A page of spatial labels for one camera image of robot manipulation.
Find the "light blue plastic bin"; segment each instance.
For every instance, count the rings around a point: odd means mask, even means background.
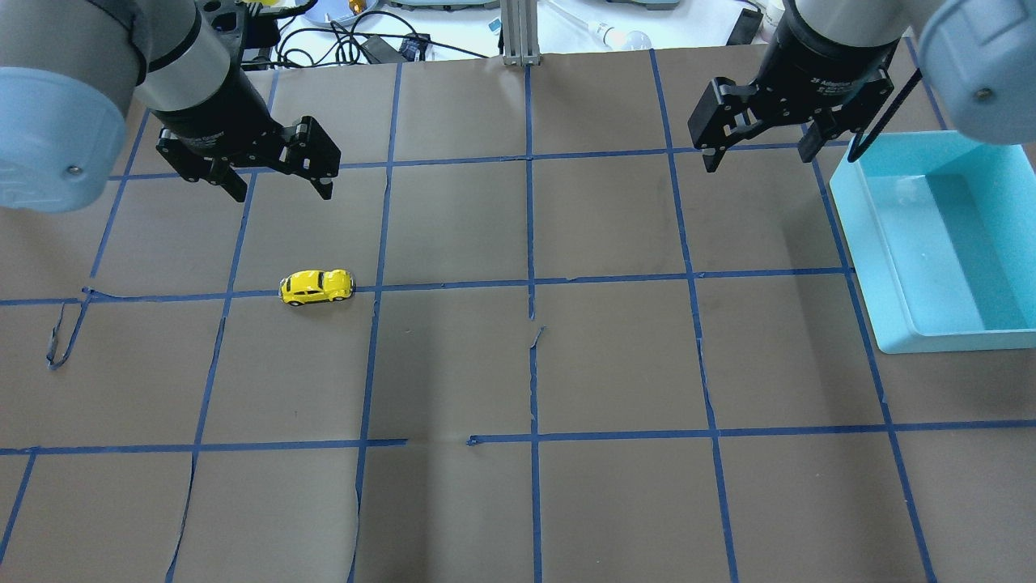
[[[886,353],[1036,348],[1036,175],[1021,146],[889,134],[831,178]]]

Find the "yellow toy car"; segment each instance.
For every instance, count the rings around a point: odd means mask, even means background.
[[[318,302],[341,302],[352,296],[356,282],[345,269],[309,269],[293,272],[281,280],[277,296],[289,307]]]

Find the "grid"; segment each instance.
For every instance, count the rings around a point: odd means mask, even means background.
[[[908,39],[908,47],[910,48],[911,55],[916,58],[913,45],[909,39]],[[193,488],[194,472],[198,464],[198,457],[201,453],[352,448],[357,451],[358,456],[357,459],[358,461],[356,465],[356,474],[355,474],[355,492],[358,504],[357,505],[357,512],[358,512],[358,509],[362,507],[363,504],[365,471],[366,471],[368,451],[371,448],[406,447],[408,443],[406,436],[400,436],[398,439],[370,438],[370,425],[371,425],[370,418],[371,418],[371,408],[372,408],[372,399],[374,390],[375,357],[377,353],[381,299],[382,295],[385,293],[391,294],[395,293],[395,291],[415,291],[415,290],[432,290],[432,289],[525,287],[528,290],[528,316],[529,319],[533,320],[536,317],[536,301],[537,301],[538,286],[582,285],[582,284],[592,285],[597,283],[637,282],[637,281],[639,282],[686,281],[687,291],[688,291],[688,308],[690,311],[690,316],[693,321],[695,347],[697,350],[696,355],[688,355],[688,357],[696,357],[698,359],[698,370],[699,370],[698,372],[700,375],[700,381],[702,386],[701,399],[704,404],[706,416],[708,420],[708,429],[671,430],[671,431],[541,433],[539,426],[540,405],[538,397],[538,354],[539,354],[538,345],[540,337],[538,334],[536,337],[536,340],[533,342],[531,346],[528,349],[529,413],[530,413],[530,424],[528,433],[516,434],[516,435],[512,434],[472,435],[467,440],[467,445],[472,447],[492,446],[492,444],[502,444],[502,443],[522,443],[522,444],[527,443],[529,446],[530,460],[531,460],[531,468],[530,468],[531,484],[529,485],[529,494],[530,494],[529,500],[531,503],[530,513],[531,513],[531,524],[533,524],[531,537],[533,537],[535,580],[537,582],[540,582],[543,581],[544,579],[542,516],[541,516],[542,513],[541,484],[540,484],[541,443],[566,442],[566,441],[606,441],[606,440],[668,440],[668,439],[708,440],[712,450],[713,467],[715,472],[715,484],[718,494],[716,503],[719,506],[719,513],[722,523],[723,543],[726,553],[726,563],[728,569],[729,580],[732,582],[737,582],[740,580],[739,570],[738,570],[738,558],[737,558],[738,553],[736,547],[738,533],[735,532],[733,528],[731,527],[729,500],[727,497],[727,486],[726,486],[726,480],[724,478],[723,456],[721,454],[721,448],[720,448],[721,440],[724,438],[736,438],[736,437],[885,434],[888,437],[889,447],[891,448],[891,453],[895,461],[896,471],[901,485],[903,498],[906,502],[906,509],[910,515],[910,522],[913,527],[925,577],[928,581],[937,581],[936,567],[938,565],[932,564],[932,560],[928,553],[924,530],[922,528],[921,520],[918,516],[918,512],[914,503],[914,496],[911,488],[910,477],[908,475],[908,468],[903,461],[903,456],[900,451],[898,436],[902,433],[910,433],[910,432],[1036,428],[1036,419],[1027,418],[1027,419],[1009,419],[1009,420],[975,420],[975,421],[944,421],[944,422],[914,422],[914,424],[894,422],[887,403],[881,374],[879,372],[877,361],[874,354],[874,349],[871,345],[870,338],[867,331],[867,325],[864,318],[861,300],[859,298],[859,295],[857,294],[856,286],[854,283],[855,271],[853,267],[850,265],[845,249],[841,242],[841,237],[839,235],[839,229],[834,208],[832,207],[827,186],[824,183],[824,178],[819,164],[815,161],[812,163],[812,169],[816,178],[816,186],[819,196],[824,202],[825,211],[831,228],[831,234],[834,238],[834,243],[839,258],[839,264],[828,267],[810,267],[810,268],[696,270],[693,267],[692,252],[690,244],[688,242],[688,233],[686,232],[687,227],[684,221],[684,209],[681,199],[680,179],[678,176],[675,154],[683,152],[694,152],[697,150],[693,147],[675,147],[673,145],[673,140],[668,124],[668,113],[667,113],[665,95],[663,92],[662,76],[660,72],[660,67],[658,65],[658,59],[654,51],[650,52],[650,58],[652,64],[652,74],[655,82],[655,91],[658,97],[659,113],[662,118],[664,136],[665,136],[664,148],[536,153],[534,149],[535,136],[534,136],[534,123],[533,123],[535,114],[535,112],[533,111],[534,71],[529,68],[526,68],[524,70],[524,77],[523,77],[524,104],[525,104],[524,155],[454,157],[447,159],[428,158],[428,159],[415,159],[415,161],[395,159],[396,129],[399,117],[398,110],[400,100],[400,86],[403,81],[403,67],[402,65],[396,66],[395,85],[394,85],[393,101],[392,101],[393,107],[392,107],[391,134],[388,141],[387,156],[385,162],[347,163],[342,165],[342,168],[344,169],[383,168],[385,171],[385,178],[386,178],[382,214],[381,214],[380,240],[379,240],[376,280],[373,285],[365,285],[357,287],[358,294],[371,294],[373,295],[374,298],[374,304],[373,304],[374,308],[373,308],[370,338],[369,338],[367,371],[364,383],[364,401],[363,401],[364,405],[363,405],[362,429],[361,429],[359,439],[335,440],[335,441],[262,442],[262,443],[203,443],[202,442],[205,430],[206,417],[208,413],[209,401],[212,393],[215,373],[220,361],[221,348],[224,340],[224,327],[226,320],[230,315],[230,311],[234,300],[241,298],[269,297],[277,295],[276,289],[235,290],[234,288],[238,262],[240,259],[241,249],[244,241],[244,235],[248,228],[249,215],[252,206],[253,193],[256,180],[259,174],[266,173],[268,172],[267,170],[258,169],[247,172],[250,175],[249,191],[248,191],[249,194],[241,213],[240,227],[238,229],[238,233],[236,236],[233,259],[230,266],[230,272],[227,280],[226,290],[222,294],[217,293],[217,294],[194,294],[194,295],[178,295],[178,296],[117,297],[105,294],[103,293],[103,291],[98,291],[92,288],[84,288],[85,296],[83,299],[39,298],[39,299],[26,299],[26,300],[0,300],[0,307],[52,305],[52,304],[53,305],[60,304],[62,307],[73,305],[73,304],[79,305],[80,314],[71,330],[67,343],[65,356],[67,356],[75,350],[76,342],[79,336],[79,330],[84,320],[88,318],[89,308],[92,304],[133,303],[133,302],[200,302],[200,301],[223,302],[220,325],[218,328],[217,337],[213,341],[211,363],[208,368],[205,389],[203,393],[200,412],[198,415],[197,430],[195,432],[195,438],[193,443],[112,445],[112,446],[98,445],[98,446],[68,446],[68,447],[30,447],[30,448],[18,448],[18,449],[0,449],[0,457],[24,457],[26,459],[24,474],[20,483],[20,487],[17,496],[15,498],[13,506],[11,508],[9,518],[6,522],[3,538],[2,541],[0,541],[0,562],[2,562],[4,558],[4,554],[7,550],[12,532],[17,529],[17,524],[18,524],[17,520],[19,516],[19,511],[25,498],[26,491],[31,489],[32,487],[32,473],[35,463],[39,459],[39,457],[44,456],[144,454],[144,453],[191,454],[192,486],[189,487],[189,503],[190,503],[190,492],[191,488]],[[274,104],[274,99],[276,96],[278,81],[279,81],[279,75],[275,74],[274,83],[267,99],[267,103],[271,105]],[[926,90],[928,92],[928,98],[931,100],[931,106],[933,110],[937,112],[937,116],[939,117],[940,125],[945,127],[945,121],[943,120],[941,113],[939,113],[939,106],[936,103],[934,97],[930,89],[927,88],[927,86]],[[125,165],[123,173],[118,176],[110,177],[111,181],[118,182],[118,190],[116,192],[115,199],[112,204],[111,212],[109,214],[105,232],[104,235],[102,236],[95,259],[90,269],[91,278],[97,274],[98,268],[102,264],[105,250],[111,233],[111,229],[115,222],[115,217],[118,213],[119,205],[122,200],[122,195],[125,191],[126,184],[134,180],[146,180],[146,179],[175,176],[175,174],[170,174],[170,173],[137,174],[137,175],[131,174],[131,168],[137,155],[138,149],[141,145],[141,141],[144,136],[144,127],[147,123],[147,120],[148,120],[148,115],[145,113],[143,119],[141,120],[140,126],[137,130],[133,149],[131,151],[130,158]],[[846,142],[833,142],[831,145],[843,146],[845,145],[845,143]],[[794,147],[796,147],[795,143],[743,144],[735,146],[731,149],[733,150],[781,149],[781,148],[786,149]],[[679,228],[680,247],[683,255],[683,262],[685,267],[684,270],[682,272],[637,273],[637,274],[626,274],[626,275],[587,275],[587,276],[577,276],[577,278],[537,276],[536,265],[535,265],[535,254],[534,254],[534,243],[536,240],[536,225],[534,224],[534,207],[536,201],[536,192],[534,185],[535,184],[534,162],[542,159],[557,159],[557,158],[613,157],[613,156],[648,155],[648,154],[666,155],[666,159],[668,163],[669,177],[672,186],[672,203],[677,214],[677,223]],[[526,233],[527,233],[526,279],[448,281],[448,282],[413,283],[413,284],[384,283],[384,266],[385,266],[385,255],[386,255],[386,241],[388,236],[390,214],[392,209],[391,201],[392,201],[394,168],[406,167],[406,166],[423,166],[423,165],[471,164],[471,163],[482,164],[482,163],[498,163],[498,162],[512,162],[512,161],[524,162],[525,166],[525,196],[526,196],[525,203],[526,203]],[[788,275],[814,275],[814,274],[840,274],[844,278],[845,285],[848,290],[848,296],[855,313],[855,318],[859,326],[860,340],[867,356],[868,367],[873,381],[875,397],[877,399],[881,408],[883,422],[870,424],[870,425],[823,426],[823,427],[720,428],[719,425],[717,424],[716,413],[712,405],[712,399],[710,396],[709,375],[707,372],[706,358],[703,357],[702,354],[703,342],[706,338],[702,331],[702,324],[700,318],[701,310],[698,304],[698,290],[697,290],[698,282],[704,279],[717,279],[717,278],[788,276]],[[189,520],[189,514],[186,509],[184,509],[183,513],[183,520],[184,521]],[[355,578],[355,567],[356,567],[356,552],[355,550],[353,550],[352,564],[348,578],[348,581],[350,581],[350,583]],[[170,565],[169,572],[167,573],[166,576],[167,581],[173,580],[175,569],[176,569],[176,557],[174,556],[173,562]]]

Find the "light bulb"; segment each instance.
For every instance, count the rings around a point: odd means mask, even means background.
[[[651,38],[639,30],[629,32],[603,22],[589,23],[589,31],[613,51],[643,51],[651,49]]]

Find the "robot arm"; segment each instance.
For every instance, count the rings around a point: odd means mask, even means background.
[[[810,123],[803,162],[870,124],[891,95],[888,63],[913,26],[920,68],[959,130],[980,141],[1036,139],[1036,0],[784,0],[755,80],[716,78],[688,128],[714,172],[726,149],[777,125]]]
[[[184,179],[243,201],[233,168],[265,166],[330,198],[341,151],[312,117],[269,116],[239,66],[248,18],[233,0],[0,0],[0,205],[92,202],[135,91]]]

